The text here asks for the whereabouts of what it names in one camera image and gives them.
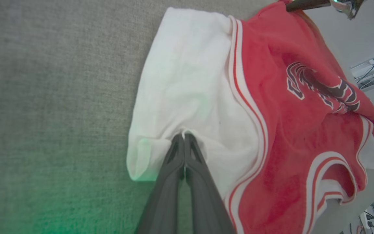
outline printed graphic on shirt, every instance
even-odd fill
[[[344,114],[348,111],[347,103],[355,103],[356,92],[344,80],[339,86],[327,87],[318,82],[314,77],[314,71],[301,62],[293,62],[287,67],[287,89],[298,99],[303,100],[305,95],[300,87],[307,86],[310,92],[316,92],[325,105],[331,108],[331,113]]]

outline garment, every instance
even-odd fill
[[[131,178],[154,179],[182,131],[237,233],[310,233],[326,199],[349,203],[374,169],[373,105],[285,2],[248,21],[168,9],[141,75]]]

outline white fabric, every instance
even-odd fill
[[[155,180],[171,139],[199,140],[222,196],[255,160],[255,126],[234,98],[227,74],[232,22],[218,13],[169,8],[151,46],[134,107],[127,167]]]

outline gray fabric surface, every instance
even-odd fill
[[[127,135],[166,8],[247,19],[271,2],[0,0],[0,234],[133,233],[153,183],[129,179]]]

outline red fabric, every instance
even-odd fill
[[[263,168],[242,194],[240,222],[244,233],[301,233],[310,215],[310,232],[325,197],[307,214],[307,181],[319,176],[327,162],[341,159],[327,158],[308,178],[313,161],[327,151],[341,154],[355,182],[342,164],[329,167],[322,179],[338,181],[349,197],[363,190],[367,177],[357,154],[364,131],[374,136],[374,106],[347,82],[318,29],[302,12],[288,13],[284,2],[277,2],[241,23],[242,47],[236,49],[242,50],[245,82],[266,122],[268,147]],[[372,123],[367,128],[361,115]],[[315,197],[316,192],[309,193]]]

